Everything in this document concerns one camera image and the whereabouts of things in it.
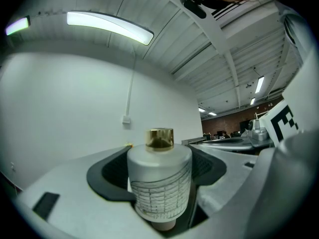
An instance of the brick wall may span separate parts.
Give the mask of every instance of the brick wall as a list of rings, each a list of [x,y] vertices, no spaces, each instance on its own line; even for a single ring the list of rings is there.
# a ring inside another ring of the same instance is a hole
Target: brick wall
[[[245,120],[253,120],[255,118],[254,114],[269,111],[277,103],[279,103],[283,98],[279,97],[267,103],[246,109],[241,112],[226,115],[223,117],[218,117],[214,119],[202,120],[201,125],[204,133],[211,133],[213,136],[217,134],[217,131],[225,130],[228,135],[233,131],[240,131],[239,123]]]

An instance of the ceiling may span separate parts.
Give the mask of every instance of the ceiling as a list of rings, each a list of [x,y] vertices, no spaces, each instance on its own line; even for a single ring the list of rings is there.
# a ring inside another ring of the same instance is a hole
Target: ceiling
[[[116,15],[154,32],[144,46],[108,31],[69,26],[70,10],[91,10]],[[132,51],[192,86],[202,119],[233,113],[274,98],[291,81],[299,60],[287,42],[273,0],[243,1],[215,12],[204,8],[200,19],[179,0],[26,0],[11,21],[30,16],[31,26],[10,36],[18,45],[43,39],[87,41]],[[260,93],[257,79],[265,76]]]

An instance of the bottle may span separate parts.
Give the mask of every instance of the bottle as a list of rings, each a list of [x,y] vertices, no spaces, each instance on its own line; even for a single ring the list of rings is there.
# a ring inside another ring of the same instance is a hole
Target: bottle
[[[174,144],[173,129],[147,132],[146,144],[128,151],[129,181],[135,210],[155,229],[169,230],[187,207],[191,183],[191,150]]]

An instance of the wall outlet box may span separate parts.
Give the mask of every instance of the wall outlet box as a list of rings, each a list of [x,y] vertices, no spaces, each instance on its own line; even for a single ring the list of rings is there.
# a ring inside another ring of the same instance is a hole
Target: wall outlet box
[[[122,123],[123,123],[123,124],[130,124],[130,123],[131,123],[131,117],[130,117],[130,116],[123,115]]]

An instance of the fluorescent light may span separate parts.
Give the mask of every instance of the fluorescent light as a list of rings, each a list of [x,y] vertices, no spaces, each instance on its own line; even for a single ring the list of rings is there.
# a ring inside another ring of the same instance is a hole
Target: fluorescent light
[[[21,18],[19,20],[17,20],[15,23],[12,23],[10,26],[8,26],[5,29],[5,33],[7,35],[13,34],[19,30],[22,30],[24,28],[27,28],[30,26],[30,19],[29,16]]]
[[[111,31],[134,39],[144,45],[149,45],[154,34],[139,25],[125,19],[90,11],[69,11],[67,14],[68,25],[89,26]]]
[[[260,91],[261,86],[263,85],[264,79],[265,79],[265,76],[262,76],[258,79],[258,84],[257,84],[257,88],[256,88],[255,93],[258,93]]]

